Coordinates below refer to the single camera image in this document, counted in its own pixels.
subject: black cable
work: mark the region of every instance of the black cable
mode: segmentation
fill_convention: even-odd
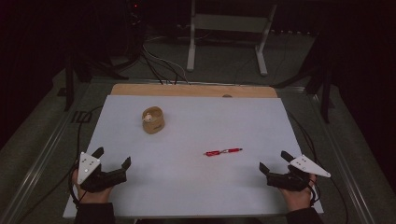
[[[305,141],[307,141],[307,144],[308,144],[309,149],[310,149],[311,152],[315,155],[315,163],[317,163],[317,164],[320,165],[323,169],[325,169],[324,166],[321,164],[321,162],[318,160],[318,158],[317,158],[317,156],[316,156],[315,145],[314,145],[314,143],[313,143],[313,141],[312,141],[311,136],[308,134],[308,132],[306,131],[306,129],[303,127],[303,125],[301,125],[301,123],[300,123],[300,122],[299,122],[288,110],[286,110],[286,112],[287,112],[287,114],[289,115],[289,117],[292,118],[292,119],[297,123],[297,125],[298,125],[299,128],[300,128],[300,130],[302,131],[302,133],[303,133],[303,135],[304,135],[304,138],[305,138]],[[349,222],[349,213],[348,213],[348,210],[347,210],[347,202],[346,202],[346,200],[345,200],[345,198],[344,198],[344,196],[343,196],[341,190],[338,188],[338,186],[336,185],[336,183],[335,183],[335,181],[332,179],[332,177],[330,177],[330,180],[332,181],[332,184],[333,184],[333,185],[335,186],[335,188],[337,189],[338,194],[340,195],[341,201],[342,201],[342,203],[343,203],[343,205],[344,205],[344,207],[345,207],[345,211],[346,211],[346,224],[347,224],[347,223]]]
[[[163,81],[161,80],[160,77],[166,79],[165,77],[161,76],[160,74],[158,74],[158,72],[155,70],[155,68],[151,65],[151,63],[149,62],[149,59],[146,57],[146,55],[142,54],[143,58],[146,60],[146,65],[148,66],[148,68],[151,70],[151,73],[161,82],[161,85],[163,85]]]
[[[157,62],[155,62],[155,61],[153,61],[153,60],[151,60],[151,59],[148,58],[148,60],[150,60],[151,62],[156,63],[156,64],[158,64],[158,65],[160,65],[160,66],[162,66],[162,67],[164,67],[164,68],[166,68],[166,69],[172,71],[172,72],[176,75],[175,80],[177,80],[177,77],[181,77],[185,82],[189,83],[189,81],[188,81],[186,78],[184,78],[182,75],[180,75],[180,74],[175,70],[175,68],[174,68],[171,64],[169,64],[167,61],[162,60],[160,57],[158,57],[157,55],[153,54],[152,52],[149,52],[149,51],[146,50],[146,49],[145,49],[145,52],[147,52],[148,55],[152,55],[152,56],[154,56],[156,59],[158,59],[158,60],[160,60],[161,62],[165,63],[165,64],[167,65],[167,67],[164,66],[163,64],[157,63]]]
[[[102,106],[102,105],[101,105],[101,106],[97,106],[96,108],[90,110],[87,114],[85,114],[85,116],[82,118],[82,120],[85,120],[85,119],[88,117],[88,115],[91,115],[91,114],[92,114],[92,112],[93,112],[94,110],[96,110],[96,109],[98,109],[98,108],[101,108],[101,107],[103,107],[103,106]],[[67,178],[68,176],[70,176],[70,174],[73,174],[74,170],[76,169],[76,162],[77,162],[78,156],[79,156],[79,142],[80,142],[80,137],[79,137],[79,136],[80,136],[82,124],[83,124],[83,122],[81,122],[81,123],[78,125],[77,150],[76,150],[77,153],[76,153],[76,158],[75,158],[75,161],[73,162],[73,165],[69,168],[69,170],[67,171],[67,173],[58,181],[58,183],[57,183],[54,187],[52,187],[52,189],[49,190],[49,192],[47,192],[47,193],[46,193],[40,200],[38,200],[30,209],[28,209],[28,210],[26,211],[26,213],[25,213],[23,216],[21,216],[21,218],[17,221],[17,224],[22,223],[22,222],[26,219],[26,217],[28,217],[32,212],[34,212],[35,209],[51,195],[51,193],[52,193],[53,191],[55,191],[59,186],[61,186],[61,184],[66,180],[66,178]]]
[[[165,69],[168,69],[169,71],[171,71],[171,72],[174,72],[175,74],[176,74],[176,78],[175,78],[175,85],[176,85],[176,83],[177,83],[177,77],[179,76],[179,74],[175,71],[175,69],[169,64],[169,63],[166,63],[168,66],[165,66],[165,65],[163,65],[163,64],[161,64],[161,63],[157,63],[157,62],[155,62],[154,60],[152,60],[152,59],[150,59],[150,58],[148,58],[148,57],[146,57],[146,60],[149,60],[149,61],[151,61],[152,63],[156,63],[156,64],[158,64],[159,66],[161,66],[161,67],[163,67],[163,68],[165,68]]]

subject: metal frame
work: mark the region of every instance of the metal frame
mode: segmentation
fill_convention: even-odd
[[[255,47],[257,63],[259,64],[260,74],[267,76],[268,71],[265,65],[262,51],[267,41],[272,21],[276,12],[276,5],[273,5],[270,14],[267,18],[257,17],[235,17],[222,15],[207,15],[197,14],[195,12],[195,0],[191,1],[191,33],[190,33],[190,48],[187,60],[187,71],[192,72],[195,64],[195,30],[224,30],[224,31],[238,31],[262,33],[262,40],[259,45]]]

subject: floor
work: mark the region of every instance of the floor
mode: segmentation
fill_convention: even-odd
[[[145,43],[145,55],[156,63],[160,61],[149,54],[177,64],[173,66],[175,71],[190,84],[268,86],[295,75],[314,41],[315,38],[308,35],[270,34],[264,48],[268,77],[259,74],[254,53],[257,42],[251,39],[230,40],[207,34],[198,41],[193,72],[183,71],[189,47],[186,37],[150,36]],[[174,72],[156,63],[152,64],[164,79],[175,80]],[[143,57],[119,72],[129,78],[122,82],[159,83]],[[64,112],[64,97],[57,96],[64,87],[64,71],[56,76],[52,91],[0,151],[0,210],[4,211],[1,223],[73,223],[63,218],[69,197],[65,182],[44,201],[40,199],[62,179],[74,161],[78,146],[81,149],[88,146],[100,111],[95,110],[91,121],[81,126],[75,115],[102,105],[112,86],[120,82],[94,74],[91,83],[76,83],[76,101],[69,112]],[[318,96],[306,94],[306,82],[307,79],[303,79],[276,91],[295,117],[290,117],[290,123],[302,152],[313,156],[299,125],[312,138],[321,165],[332,173],[332,179],[318,181],[325,211],[321,215],[323,221],[327,224],[396,223],[396,197],[337,88],[332,87],[330,123],[327,124],[318,112],[320,92]],[[185,84],[181,77],[178,83]],[[117,223],[133,222],[129,218],[117,219]],[[280,224],[286,223],[286,219],[276,216],[150,220],[150,223],[158,222]]]

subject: red pen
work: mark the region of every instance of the red pen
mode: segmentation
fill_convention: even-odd
[[[230,148],[230,149],[224,149],[222,151],[210,151],[210,152],[206,152],[204,153],[204,155],[206,156],[217,156],[221,153],[230,153],[230,152],[237,152],[237,151],[241,151],[242,148],[237,147],[237,148]]]

